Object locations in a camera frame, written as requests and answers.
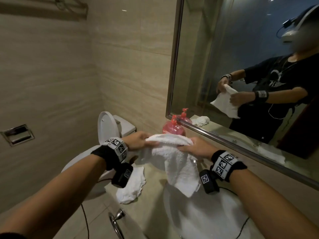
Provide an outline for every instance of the forearm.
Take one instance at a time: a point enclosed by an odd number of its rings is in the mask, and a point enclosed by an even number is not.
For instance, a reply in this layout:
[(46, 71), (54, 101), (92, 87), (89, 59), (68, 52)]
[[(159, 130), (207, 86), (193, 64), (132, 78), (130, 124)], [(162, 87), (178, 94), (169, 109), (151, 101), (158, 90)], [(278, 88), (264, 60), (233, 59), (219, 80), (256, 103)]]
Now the forearm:
[(6, 221), (1, 232), (52, 238), (81, 205), (105, 171), (105, 161), (89, 155), (59, 174)]
[(319, 238), (316, 225), (248, 169), (234, 170), (230, 184), (266, 239)]
[(245, 70), (240, 69), (230, 73), (232, 75), (232, 81), (237, 81), (246, 77)]
[(269, 92), (266, 102), (270, 104), (296, 103), (307, 95), (308, 93), (305, 89), (296, 87), (290, 90)]

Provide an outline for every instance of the towel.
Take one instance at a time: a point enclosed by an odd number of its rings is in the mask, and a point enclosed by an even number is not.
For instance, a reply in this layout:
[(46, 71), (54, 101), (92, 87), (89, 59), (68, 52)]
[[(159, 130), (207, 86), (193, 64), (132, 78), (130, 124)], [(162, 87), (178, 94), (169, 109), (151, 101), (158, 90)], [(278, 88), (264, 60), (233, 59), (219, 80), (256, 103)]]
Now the towel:
[(133, 168), (133, 172), (125, 188), (118, 189), (116, 192), (117, 201), (122, 204), (129, 204), (139, 197), (143, 185), (145, 185), (144, 167)]
[(271, 160), (274, 160), (280, 164), (285, 164), (285, 157), (282, 155), (282, 151), (272, 145), (261, 143), (258, 146), (257, 151), (261, 155), (270, 158)]
[(144, 148), (139, 158), (143, 163), (164, 163), (167, 181), (179, 189), (185, 196), (191, 197), (200, 187), (199, 173), (193, 155), (181, 152), (178, 145), (193, 145), (192, 140), (181, 135), (156, 134), (146, 141), (158, 141), (155, 148)]
[(205, 116), (197, 117), (196, 119), (191, 119), (191, 120), (192, 120), (192, 124), (197, 126), (206, 125), (210, 121), (209, 117), (205, 117)]
[(219, 93), (216, 100), (212, 101), (211, 104), (214, 105), (216, 108), (218, 108), (221, 112), (225, 113), (230, 118), (239, 118), (238, 113), (238, 107), (233, 106), (229, 100), (230, 95), (237, 93), (237, 91), (233, 88), (231, 88), (229, 85), (224, 85), (226, 92), (225, 93)]

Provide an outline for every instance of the white toilet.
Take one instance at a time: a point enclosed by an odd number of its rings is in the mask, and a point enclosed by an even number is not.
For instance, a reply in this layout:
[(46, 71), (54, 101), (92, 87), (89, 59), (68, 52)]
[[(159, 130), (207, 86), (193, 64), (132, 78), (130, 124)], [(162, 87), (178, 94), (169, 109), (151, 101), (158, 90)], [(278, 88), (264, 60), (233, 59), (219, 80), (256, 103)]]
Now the white toilet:
[[(103, 144), (110, 137), (125, 137), (134, 132), (136, 132), (135, 126), (133, 126), (128, 121), (124, 120), (122, 117), (112, 116), (112, 114), (109, 112), (101, 112), (101, 114), (99, 115), (98, 138), (100, 145)], [(90, 155), (90, 153), (93, 150), (97, 149), (100, 145), (93, 146), (92, 148), (89, 148), (88, 150), (80, 153), (63, 168), (62, 172), (70, 166), (72, 166), (73, 164), (75, 164), (76, 162), (78, 162), (79, 160), (81, 160), (82, 158)], [(133, 152), (128, 152), (128, 155), (123, 162), (128, 162), (133, 156)], [(114, 174), (114, 170), (105, 171), (105, 173), (101, 175), (99, 181), (107, 178), (112, 178)], [(86, 199), (92, 199), (96, 196), (101, 195), (102, 193), (105, 193), (104, 186), (108, 183), (110, 183), (110, 180), (97, 183), (91, 190), (90, 194), (86, 197)]]

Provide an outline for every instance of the black wrist-mounted device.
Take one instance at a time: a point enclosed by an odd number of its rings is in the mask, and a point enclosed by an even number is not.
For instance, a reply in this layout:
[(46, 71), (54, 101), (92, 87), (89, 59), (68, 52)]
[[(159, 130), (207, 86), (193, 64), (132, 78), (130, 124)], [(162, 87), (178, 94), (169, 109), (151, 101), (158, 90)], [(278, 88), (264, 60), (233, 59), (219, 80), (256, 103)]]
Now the black wrist-mounted device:
[(99, 148), (91, 152), (106, 161), (106, 170), (114, 169), (116, 171), (112, 178), (112, 184), (118, 188), (124, 188), (133, 172), (132, 165), (122, 163), (126, 158), (128, 148), (122, 139), (114, 137), (109, 138)]
[(265, 90), (254, 91), (255, 100), (252, 102), (253, 104), (265, 103), (268, 100), (269, 92)]
[(214, 164), (210, 169), (205, 169), (199, 173), (206, 194), (219, 192), (216, 179), (229, 182), (230, 174), (234, 170), (247, 169), (247, 166), (243, 162), (238, 161), (236, 156), (225, 150), (215, 152), (211, 160)]
[(228, 79), (228, 83), (231, 84), (233, 82), (233, 76), (231, 74), (226, 74), (222, 76), (220, 79), (226, 77)]

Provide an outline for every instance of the black cable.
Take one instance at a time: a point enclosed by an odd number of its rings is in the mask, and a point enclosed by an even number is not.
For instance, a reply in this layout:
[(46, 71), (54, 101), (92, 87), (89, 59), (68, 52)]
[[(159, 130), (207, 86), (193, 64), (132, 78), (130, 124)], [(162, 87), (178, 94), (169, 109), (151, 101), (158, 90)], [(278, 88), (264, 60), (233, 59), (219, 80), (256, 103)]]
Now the black cable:
[[(229, 192), (231, 192), (231, 193), (233, 193), (234, 195), (238, 196), (234, 191), (231, 191), (230, 189), (227, 189), (227, 188), (225, 188), (225, 187), (220, 187), (220, 189), (228, 190)], [(242, 232), (242, 230), (244, 229), (244, 226), (246, 225), (246, 223), (247, 223), (248, 220), (249, 220), (249, 217), (245, 220), (244, 224), (243, 224), (242, 227), (241, 227), (241, 230), (240, 230), (240, 232), (239, 232), (239, 235), (238, 235), (235, 239), (238, 239), (238, 238), (240, 237), (241, 232)]]
[[(99, 183), (99, 182), (102, 182), (102, 181), (105, 181), (105, 180), (112, 180), (112, 179), (102, 179), (102, 180), (100, 180), (100, 181), (98, 181), (96, 183)], [(83, 208), (83, 204), (81, 204), (81, 207), (82, 207), (82, 211), (83, 211), (84, 218), (85, 218), (85, 223), (86, 223), (87, 239), (90, 239), (89, 224), (87, 223), (86, 214), (85, 214), (85, 211), (84, 211), (84, 208)]]
[(89, 231), (89, 225), (87, 224), (87, 219), (86, 219), (86, 214), (83, 208), (83, 204), (81, 204), (82, 210), (83, 210), (83, 214), (84, 214), (84, 218), (85, 218), (85, 223), (86, 223), (86, 229), (87, 229), (87, 239), (90, 239), (90, 231)]
[(284, 26), (282, 26), (281, 28), (278, 29), (277, 33), (276, 33), (276, 37), (281, 39), (281, 37), (278, 36), (279, 31), (283, 28)]

